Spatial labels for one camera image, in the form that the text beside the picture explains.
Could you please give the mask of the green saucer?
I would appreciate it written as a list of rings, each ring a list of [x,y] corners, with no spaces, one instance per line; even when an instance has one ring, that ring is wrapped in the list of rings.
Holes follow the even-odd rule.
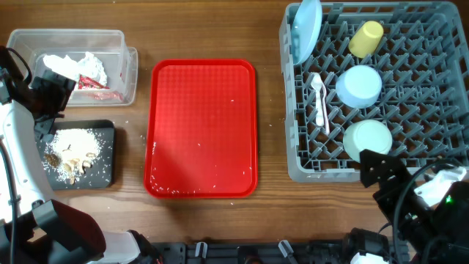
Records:
[[[343,146],[348,156],[360,163],[360,152],[371,150],[388,154],[392,146],[392,135],[386,125],[376,120],[364,120],[352,124],[345,132]]]

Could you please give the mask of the red snack wrapper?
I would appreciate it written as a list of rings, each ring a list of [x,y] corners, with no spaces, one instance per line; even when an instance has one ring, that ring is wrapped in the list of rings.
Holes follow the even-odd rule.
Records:
[[[95,100],[122,100],[123,95],[120,92],[111,92],[110,88],[100,84],[90,77],[80,75],[78,81],[78,90],[84,91],[84,94]]]

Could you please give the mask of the white napkin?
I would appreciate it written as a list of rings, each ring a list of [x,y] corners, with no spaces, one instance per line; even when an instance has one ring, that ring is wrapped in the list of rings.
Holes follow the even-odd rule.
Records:
[[[43,63],[53,72],[74,81],[81,76],[91,78],[99,84],[106,86],[108,76],[103,63],[92,53],[86,52],[85,57],[79,61],[71,59],[68,55],[61,58],[56,55],[45,55]]]

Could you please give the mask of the food scraps and rice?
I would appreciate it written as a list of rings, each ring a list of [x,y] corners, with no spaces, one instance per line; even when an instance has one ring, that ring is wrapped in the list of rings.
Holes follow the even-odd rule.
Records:
[[[80,180],[91,179],[92,169],[103,175],[98,168],[103,161],[109,141],[98,129],[71,128],[58,130],[48,142],[41,141],[42,161],[52,183],[64,183],[65,187],[77,186]]]

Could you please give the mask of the white plastic fork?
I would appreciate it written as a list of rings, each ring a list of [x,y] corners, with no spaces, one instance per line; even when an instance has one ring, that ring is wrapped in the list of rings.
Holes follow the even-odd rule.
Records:
[[[329,135],[330,133],[330,126],[329,126],[329,119],[328,119],[328,114],[327,114],[327,106],[326,106],[326,95],[327,95],[327,90],[325,88],[325,85],[322,84],[322,113],[323,113],[323,119],[324,119],[324,128],[325,128],[325,134]]]

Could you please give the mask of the light blue bowl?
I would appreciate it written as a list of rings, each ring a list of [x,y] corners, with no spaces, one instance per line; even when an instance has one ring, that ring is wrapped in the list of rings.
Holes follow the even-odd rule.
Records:
[[[357,65],[343,72],[336,82],[339,100],[354,109],[365,109],[377,102],[382,89],[380,74],[367,65]]]

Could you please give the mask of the white plastic spoon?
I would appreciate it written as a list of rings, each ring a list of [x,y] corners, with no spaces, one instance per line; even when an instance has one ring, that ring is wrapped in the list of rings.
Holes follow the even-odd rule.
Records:
[[[315,117],[315,122],[318,126],[322,127],[325,125],[323,107],[322,107],[322,79],[320,78],[319,73],[313,73],[313,79],[311,81],[311,86],[315,91],[315,107],[317,110],[317,115]]]

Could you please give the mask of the yellow plastic cup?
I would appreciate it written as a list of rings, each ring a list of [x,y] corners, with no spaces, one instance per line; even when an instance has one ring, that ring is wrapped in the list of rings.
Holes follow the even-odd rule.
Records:
[[[376,21],[367,21],[355,33],[349,43],[350,53],[358,58],[372,55],[384,34],[383,26]]]

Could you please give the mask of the light blue plate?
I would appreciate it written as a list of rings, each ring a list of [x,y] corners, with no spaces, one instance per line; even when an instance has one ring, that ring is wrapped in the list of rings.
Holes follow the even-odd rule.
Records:
[[[317,44],[322,24],[320,0],[303,0],[292,23],[292,58],[295,65],[303,64]]]

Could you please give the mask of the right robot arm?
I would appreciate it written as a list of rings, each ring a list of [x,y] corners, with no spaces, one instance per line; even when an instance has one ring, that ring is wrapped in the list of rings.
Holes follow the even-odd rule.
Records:
[[[416,251],[412,263],[468,262],[468,182],[465,167],[438,158],[410,173],[400,158],[363,150],[361,183],[378,184],[373,197],[392,228],[353,229],[344,239],[349,263],[403,263],[400,243]]]

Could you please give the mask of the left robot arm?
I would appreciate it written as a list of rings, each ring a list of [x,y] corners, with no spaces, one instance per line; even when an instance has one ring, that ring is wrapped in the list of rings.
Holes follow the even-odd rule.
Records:
[[[19,57],[1,47],[1,262],[162,263],[138,232],[104,232],[55,200],[36,140],[51,135],[75,82],[51,70],[22,74]]]

